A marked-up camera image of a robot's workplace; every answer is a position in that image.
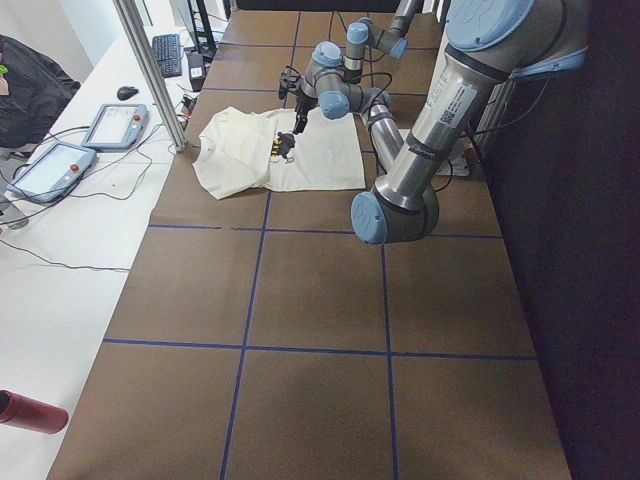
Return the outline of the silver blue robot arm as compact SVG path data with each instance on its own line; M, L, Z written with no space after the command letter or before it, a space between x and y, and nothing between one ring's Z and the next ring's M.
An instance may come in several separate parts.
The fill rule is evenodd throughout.
M366 48L403 56L416 7L400 2L387 28L369 18L351 24L344 48L323 41L304 74L280 80L280 96L297 97L294 133L304 131L314 108L330 120L356 113L369 130L385 173L354 198L351 221L370 245L416 241L435 228L439 205L432 178L496 85L578 69L587 50L588 1L454 1L445 20L444 69L408 134L401 135L387 93L358 82Z
M365 62L366 47L371 47L395 59L404 55L408 46L406 35L417 6L416 0L401 1L387 28L376 25L369 17L363 17L349 25L343 60L346 82L359 82Z

